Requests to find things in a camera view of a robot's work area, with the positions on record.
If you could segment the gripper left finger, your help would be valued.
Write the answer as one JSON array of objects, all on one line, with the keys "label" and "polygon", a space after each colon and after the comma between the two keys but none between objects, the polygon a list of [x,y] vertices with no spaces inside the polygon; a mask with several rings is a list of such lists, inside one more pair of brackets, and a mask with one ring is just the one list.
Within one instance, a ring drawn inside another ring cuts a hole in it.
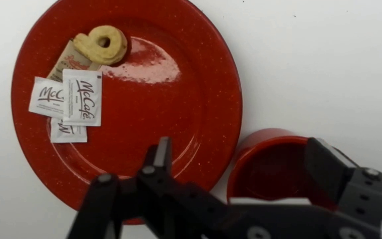
[{"label": "gripper left finger", "polygon": [[171,176],[172,140],[151,145],[137,175],[95,177],[66,239],[121,239],[125,221],[141,218],[158,239],[231,239],[227,206]]}]

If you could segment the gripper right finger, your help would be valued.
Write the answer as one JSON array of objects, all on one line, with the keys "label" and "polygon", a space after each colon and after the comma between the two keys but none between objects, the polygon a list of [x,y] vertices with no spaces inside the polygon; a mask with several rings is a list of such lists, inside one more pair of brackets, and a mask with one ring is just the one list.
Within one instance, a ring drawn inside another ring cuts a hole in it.
[{"label": "gripper right finger", "polygon": [[320,138],[307,140],[304,165],[337,205],[328,239],[382,239],[382,172],[361,167]]}]

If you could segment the red speckled plate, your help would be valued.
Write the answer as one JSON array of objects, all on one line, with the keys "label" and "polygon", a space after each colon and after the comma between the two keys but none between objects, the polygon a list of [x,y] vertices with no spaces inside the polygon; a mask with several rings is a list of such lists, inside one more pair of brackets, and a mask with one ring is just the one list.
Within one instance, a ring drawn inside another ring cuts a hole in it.
[{"label": "red speckled plate", "polygon": [[[87,143],[52,144],[50,119],[28,111],[34,78],[50,73],[70,38],[101,25],[128,39],[124,59],[101,68],[102,125],[88,128]],[[12,114],[34,173],[77,210],[96,175],[134,176],[163,136],[172,139],[172,176],[211,190],[238,141],[242,94],[227,44],[188,0],[59,0],[20,49]]]}]

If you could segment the red cup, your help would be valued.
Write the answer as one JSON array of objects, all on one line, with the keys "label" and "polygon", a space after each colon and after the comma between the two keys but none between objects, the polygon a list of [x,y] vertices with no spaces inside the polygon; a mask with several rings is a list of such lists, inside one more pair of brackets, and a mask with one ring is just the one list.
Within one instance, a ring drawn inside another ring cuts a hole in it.
[{"label": "red cup", "polygon": [[304,166],[307,141],[307,137],[281,128],[261,129],[247,136],[235,152],[227,202],[234,198],[307,198],[314,205],[336,210]]}]

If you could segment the white sugar packet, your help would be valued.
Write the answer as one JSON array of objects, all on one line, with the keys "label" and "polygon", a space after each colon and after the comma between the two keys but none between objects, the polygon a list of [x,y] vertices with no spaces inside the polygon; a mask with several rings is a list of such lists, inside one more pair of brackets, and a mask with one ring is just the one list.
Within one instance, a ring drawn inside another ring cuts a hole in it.
[{"label": "white sugar packet", "polygon": [[64,69],[63,124],[70,126],[101,126],[102,72]]},{"label": "white sugar packet", "polygon": [[88,141],[85,126],[64,125],[63,120],[51,118],[51,143],[86,143]]},{"label": "white sugar packet", "polygon": [[63,83],[46,78],[35,77],[29,104],[29,112],[62,119],[64,117],[63,110]]}]

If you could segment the brown sugar packet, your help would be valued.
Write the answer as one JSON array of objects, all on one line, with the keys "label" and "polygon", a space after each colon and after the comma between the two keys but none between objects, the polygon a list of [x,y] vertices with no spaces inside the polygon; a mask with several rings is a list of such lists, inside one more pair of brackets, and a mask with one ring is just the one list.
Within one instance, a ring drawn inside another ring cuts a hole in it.
[{"label": "brown sugar packet", "polygon": [[57,63],[48,74],[47,79],[63,82],[62,72],[64,69],[96,71],[99,70],[100,67],[100,64],[91,61],[78,52],[74,47],[73,39],[70,39],[62,54],[59,56]]}]

